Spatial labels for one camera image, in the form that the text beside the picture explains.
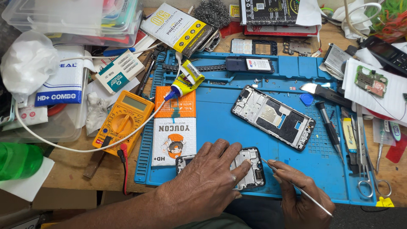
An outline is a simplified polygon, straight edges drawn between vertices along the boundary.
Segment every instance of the hand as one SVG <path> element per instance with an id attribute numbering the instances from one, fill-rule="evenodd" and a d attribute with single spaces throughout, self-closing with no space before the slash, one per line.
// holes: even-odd
<path id="1" fill-rule="evenodd" d="M 290 183 L 292 182 L 302 188 L 332 214 L 335 210 L 335 204 L 322 189 L 315 185 L 314 180 L 281 161 L 268 160 L 267 163 L 277 169 L 273 176 L 281 188 L 281 207 L 285 228 L 328 228 L 332 217 L 307 196 L 302 194 L 301 198 L 297 199 L 295 188 Z"/>
<path id="2" fill-rule="evenodd" d="M 249 159 L 230 170 L 230 164 L 242 149 L 240 143 L 229 145 L 218 139 L 206 142 L 195 158 L 173 180 L 157 188 L 157 197 L 168 203 L 173 217 L 183 218 L 184 224 L 219 216 L 240 192 L 232 190 L 249 169 Z"/>

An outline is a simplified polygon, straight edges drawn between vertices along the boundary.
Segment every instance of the green bottle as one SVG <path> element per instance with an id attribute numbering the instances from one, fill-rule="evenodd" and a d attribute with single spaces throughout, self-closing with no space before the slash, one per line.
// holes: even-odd
<path id="1" fill-rule="evenodd" d="M 0 181 L 34 175 L 41 167 L 43 158 L 38 146 L 0 142 Z"/>

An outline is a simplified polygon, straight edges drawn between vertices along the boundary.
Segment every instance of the yellow multimeter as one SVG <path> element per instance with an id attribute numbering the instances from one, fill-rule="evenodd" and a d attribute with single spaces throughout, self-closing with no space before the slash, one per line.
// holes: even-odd
<path id="1" fill-rule="evenodd" d="M 150 117 L 153 109 L 154 103 L 151 101 L 126 90 L 122 91 L 92 145 L 101 148 L 102 145 L 107 146 L 127 137 Z M 125 143 L 127 153 L 130 155 L 141 131 L 142 129 L 123 142 L 103 151 L 117 156 L 120 145 Z"/>

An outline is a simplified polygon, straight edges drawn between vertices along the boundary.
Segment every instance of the yellow glue tube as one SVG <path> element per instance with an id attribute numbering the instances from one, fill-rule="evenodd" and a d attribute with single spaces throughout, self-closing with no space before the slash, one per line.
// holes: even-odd
<path id="1" fill-rule="evenodd" d="M 189 60 L 186 60 L 185 63 L 181 65 L 180 72 L 181 74 L 171 85 L 171 92 L 165 97 L 165 101 L 175 98 L 175 96 L 182 97 L 190 93 L 205 80 L 204 75 L 202 75 Z"/>

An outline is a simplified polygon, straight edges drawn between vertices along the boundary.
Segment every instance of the scissors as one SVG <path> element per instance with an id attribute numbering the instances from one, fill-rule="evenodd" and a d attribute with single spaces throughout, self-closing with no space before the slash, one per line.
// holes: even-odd
<path id="1" fill-rule="evenodd" d="M 357 115 L 357 138 L 358 138 L 358 151 L 357 151 L 357 164 L 359 165 L 359 177 L 362 176 L 363 174 L 363 180 L 359 181 L 357 187 L 360 191 L 360 193 L 364 197 L 372 197 L 373 196 L 373 185 L 376 187 L 377 192 L 383 196 L 383 197 L 388 197 L 390 194 L 392 194 L 392 187 L 390 186 L 389 182 L 386 180 L 377 180 L 376 175 L 372 173 L 373 175 L 373 180 L 370 178 L 370 172 L 373 171 L 373 165 L 372 161 L 370 160 L 369 152 L 368 149 L 365 146 L 365 133 L 364 133 L 364 128 L 363 128 L 363 116 L 362 116 L 362 106 L 360 104 L 356 104 L 356 115 Z M 379 183 L 380 182 L 385 182 L 388 187 L 389 187 L 389 193 L 387 195 L 383 195 L 379 191 Z M 370 193 L 369 195 L 365 195 L 362 190 L 360 189 L 361 184 L 367 184 L 369 187 Z"/>
<path id="2" fill-rule="evenodd" d="M 372 161 L 370 160 L 370 156 L 369 156 L 369 152 L 368 152 L 368 150 L 366 149 L 366 158 L 367 158 L 367 161 L 368 161 L 368 167 L 369 167 L 369 169 L 366 171 L 366 174 L 368 175 L 368 180 L 367 181 L 365 181 L 365 180 L 363 180 L 363 181 L 359 181 L 359 184 L 358 184 L 358 188 L 359 188 L 359 191 L 360 191 L 360 193 L 362 193 L 362 195 L 363 196 L 365 196 L 365 197 L 372 197 L 373 196 L 373 184 L 372 183 L 374 183 L 374 186 L 375 186 L 375 188 L 376 188 L 376 190 L 377 190 L 377 192 L 382 196 L 382 197 L 388 197 L 388 196 L 390 196 L 391 194 L 392 194 L 392 187 L 390 186 L 390 183 L 388 182 L 388 181 L 386 181 L 386 180 L 377 180 L 376 179 L 376 175 L 374 174 L 374 172 L 372 173 L 372 176 L 373 176 L 373 180 L 371 180 L 370 179 L 370 172 L 369 171 L 373 171 L 373 165 L 372 165 Z M 387 184 L 387 186 L 389 187 L 389 193 L 388 194 L 386 194 L 386 195 L 383 195 L 380 191 L 379 191 L 379 183 L 380 182 L 385 182 L 386 184 Z M 370 188 L 370 194 L 368 195 L 368 196 L 366 196 L 365 194 L 363 194 L 363 192 L 362 192 L 362 190 L 360 189 L 360 185 L 361 184 L 367 184 Z"/>

